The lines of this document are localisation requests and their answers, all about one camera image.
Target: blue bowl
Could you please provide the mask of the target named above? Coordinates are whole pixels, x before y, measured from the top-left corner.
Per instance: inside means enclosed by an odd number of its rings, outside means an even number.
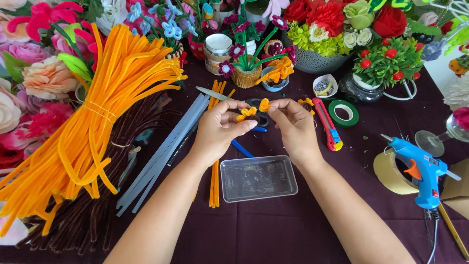
[[[273,70],[273,68],[275,67],[270,66],[270,67],[266,67],[265,69],[263,69],[261,72],[261,77],[267,74],[269,71]],[[265,81],[262,81],[262,86],[264,86],[264,88],[269,92],[278,92],[281,89],[283,89],[285,86],[287,86],[289,81],[290,81],[290,76],[287,76],[287,78],[285,79],[285,84],[282,87],[277,87],[277,88],[270,87],[269,85],[265,83]]]

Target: black pot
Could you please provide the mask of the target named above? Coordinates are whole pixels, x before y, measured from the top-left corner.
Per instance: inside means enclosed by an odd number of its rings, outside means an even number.
[[[353,70],[339,81],[339,90],[345,93],[345,99],[352,104],[366,104],[378,101],[384,93],[383,85],[376,90],[367,90],[353,80]]]

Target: scissors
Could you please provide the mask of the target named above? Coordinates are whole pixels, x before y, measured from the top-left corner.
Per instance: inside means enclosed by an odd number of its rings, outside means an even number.
[[[197,90],[213,97],[213,98],[216,98],[216,99],[219,99],[219,100],[234,100],[232,98],[229,98],[227,96],[224,96],[220,93],[217,93],[217,92],[214,92],[212,90],[209,90],[209,89],[206,89],[206,88],[203,88],[203,87],[199,87],[199,86],[196,86]],[[262,99],[259,99],[259,98],[251,98],[251,99],[246,99],[244,100],[243,102],[249,104],[250,106],[254,106],[256,107],[257,109],[259,109],[259,104],[260,102],[262,101]],[[260,122],[258,124],[258,126],[260,127],[266,127],[268,124],[269,124],[269,118],[264,115],[264,114],[261,114],[259,112],[256,113],[256,116],[260,119]]]

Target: hand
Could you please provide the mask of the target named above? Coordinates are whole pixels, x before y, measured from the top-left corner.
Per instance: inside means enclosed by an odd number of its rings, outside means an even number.
[[[196,141],[189,154],[203,162],[206,167],[220,159],[233,139],[257,126],[255,120],[238,123],[236,117],[240,114],[228,111],[242,108],[250,108],[250,105],[241,101],[225,100],[205,112],[200,118]]]
[[[296,166],[322,162],[313,115],[292,99],[279,99],[269,102],[272,105],[268,114],[280,128],[282,142],[290,159]]]

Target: bundle of pipe cleaners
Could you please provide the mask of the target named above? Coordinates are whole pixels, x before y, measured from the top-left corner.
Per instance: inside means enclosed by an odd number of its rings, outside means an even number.
[[[104,170],[111,158],[103,159],[112,143],[113,124],[140,99],[164,89],[180,89],[171,84],[187,78],[177,58],[164,59],[172,49],[162,46],[163,39],[149,43],[145,36],[133,36],[129,27],[118,25],[103,47],[96,25],[92,28],[98,63],[90,87],[80,79],[88,91],[85,102],[36,152],[0,181],[0,201],[7,201],[0,216],[8,216],[0,236],[7,233],[16,217],[33,215],[45,220],[42,235],[47,235],[64,201],[75,200],[82,187],[93,199],[99,198],[104,188],[117,194]],[[98,176],[105,185],[101,189]],[[48,206],[51,198],[55,200],[52,208]]]
[[[105,167],[105,173],[114,186],[119,183],[120,177],[127,167],[129,151],[133,146],[131,142],[142,131],[150,128],[166,127],[166,122],[159,117],[165,113],[176,113],[164,110],[159,113],[159,108],[150,111],[152,104],[163,92],[158,92],[135,103],[114,124],[111,134],[111,142],[108,143],[104,157],[111,158],[111,163]],[[56,214],[56,218],[47,236],[42,236],[45,221],[40,217],[30,217],[27,222],[33,225],[34,230],[19,242],[19,248],[29,242],[30,249],[46,250],[50,248],[55,253],[64,250],[78,249],[78,254],[83,255],[86,249],[94,251],[99,242],[103,241],[103,250],[110,247],[110,239],[115,216],[116,195],[106,188],[104,183],[98,184],[101,197],[92,199],[86,191],[79,193],[74,201],[66,201]],[[52,199],[49,207],[52,208],[55,201]]]

